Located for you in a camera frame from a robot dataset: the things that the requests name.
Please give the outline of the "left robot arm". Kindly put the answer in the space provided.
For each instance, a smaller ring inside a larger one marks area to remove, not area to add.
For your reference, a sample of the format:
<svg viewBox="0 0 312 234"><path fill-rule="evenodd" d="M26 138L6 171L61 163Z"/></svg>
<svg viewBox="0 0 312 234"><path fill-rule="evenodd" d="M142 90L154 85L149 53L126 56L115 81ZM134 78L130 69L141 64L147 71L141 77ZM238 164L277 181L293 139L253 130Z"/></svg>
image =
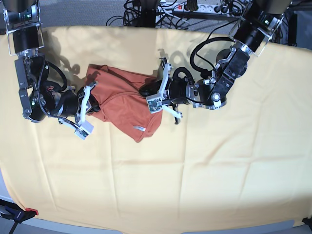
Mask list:
<svg viewBox="0 0 312 234"><path fill-rule="evenodd" d="M191 67L200 73L199 81L195 81L185 67L176 68L170 75L171 64L166 58L161 58L162 79L139 89L150 113L166 111L176 119L181 119L182 113L177 109L180 104L210 110L223 107L235 80L246 72L251 54L272 38L290 4L289 0L253 0L232 29L235 32L233 36L207 37L190 55ZM195 56L199 50L217 41L229 41L233 45L218 53L216 64L210 70L197 66Z"/></svg>

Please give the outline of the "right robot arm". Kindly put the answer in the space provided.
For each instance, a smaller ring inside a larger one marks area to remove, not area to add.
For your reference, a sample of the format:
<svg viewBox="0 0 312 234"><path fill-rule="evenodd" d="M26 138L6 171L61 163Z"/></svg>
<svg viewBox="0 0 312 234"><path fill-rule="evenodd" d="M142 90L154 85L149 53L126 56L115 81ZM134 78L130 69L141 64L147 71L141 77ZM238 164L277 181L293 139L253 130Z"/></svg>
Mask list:
<svg viewBox="0 0 312 234"><path fill-rule="evenodd" d="M9 54L16 55L19 97L25 119L38 123L45 117L78 129L88 110L92 87L77 94L65 74L39 50L44 47L40 5L37 0L4 0L3 14Z"/></svg>

